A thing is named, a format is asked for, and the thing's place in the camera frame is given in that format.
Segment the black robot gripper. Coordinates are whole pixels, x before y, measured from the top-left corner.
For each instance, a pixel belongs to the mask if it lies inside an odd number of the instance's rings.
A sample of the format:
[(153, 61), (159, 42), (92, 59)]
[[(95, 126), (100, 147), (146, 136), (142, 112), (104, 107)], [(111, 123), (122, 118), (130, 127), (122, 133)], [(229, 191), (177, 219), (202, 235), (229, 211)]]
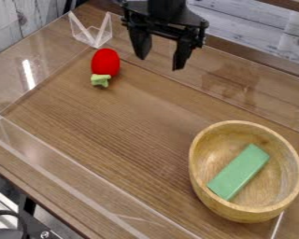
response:
[(122, 0), (137, 56), (145, 60), (153, 48), (153, 36), (177, 40), (173, 70), (185, 68), (194, 47), (202, 47), (210, 22), (187, 7), (187, 0)]

